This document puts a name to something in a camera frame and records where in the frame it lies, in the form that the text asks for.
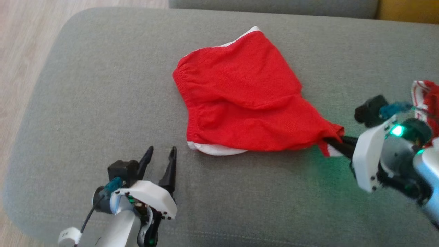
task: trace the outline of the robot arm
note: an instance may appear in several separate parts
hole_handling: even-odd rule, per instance
[[[351,170],[361,189],[368,193],[383,187],[400,191],[416,201],[439,229],[439,151],[438,147],[425,147],[432,138],[431,128],[415,118],[399,123],[396,114],[383,120],[383,107],[391,108],[377,96],[356,109],[357,121],[371,127],[359,138],[325,141],[352,160]]]
[[[152,153],[150,147],[140,162],[118,160],[108,167],[110,182],[96,190],[92,201],[93,209],[113,214],[114,218],[96,246],[132,247],[136,243],[139,247],[156,246],[161,220],[175,218],[177,149],[172,148],[169,165],[158,185],[142,180]],[[58,245],[78,246],[86,222],[81,231],[72,227],[61,232]]]

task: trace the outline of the gray fabric upholstery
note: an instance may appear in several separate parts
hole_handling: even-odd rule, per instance
[[[170,8],[373,19],[378,0],[169,0]]]
[[[257,25],[329,121],[358,135],[355,107],[377,94],[410,99],[413,80],[439,81],[439,26],[201,10],[95,8],[56,40],[22,121],[4,208],[26,234],[55,242],[80,228],[117,159],[155,151],[158,182],[178,148],[177,219],[159,246],[437,246],[439,234],[404,196],[360,190],[345,158],[318,148],[213,157],[186,145],[187,111],[172,79],[187,53]],[[111,219],[95,213],[83,246]]]

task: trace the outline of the white trim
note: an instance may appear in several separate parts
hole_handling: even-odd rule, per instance
[[[341,157],[341,156],[343,156],[342,153],[340,153],[338,150],[335,149],[335,147],[333,147],[333,146],[331,146],[329,144],[327,145],[326,148],[328,150],[328,153],[329,153],[330,157]]]
[[[214,156],[235,155],[247,152],[247,150],[244,149],[234,149],[216,144],[199,144],[195,142],[187,142],[187,145],[190,149],[198,150],[200,152]]]
[[[421,80],[416,80],[413,82],[412,85],[412,101],[413,105],[428,110],[428,105],[424,104],[424,91],[427,91],[427,87],[425,86],[425,83]],[[422,120],[424,122],[427,122],[427,115],[421,111],[415,110],[414,114],[415,118]]]
[[[213,46],[213,47],[226,47],[226,46],[229,46],[229,45],[235,43],[236,41],[238,41],[238,39],[244,37],[245,35],[247,35],[247,34],[249,34],[249,33],[251,33],[251,32],[254,32],[254,31],[261,31],[261,30],[259,29],[259,27],[254,26],[254,27],[252,27],[249,31],[245,32],[243,35],[239,36],[239,38],[233,40],[232,42],[225,43],[225,44],[222,44],[222,45],[219,45],[219,46]]]

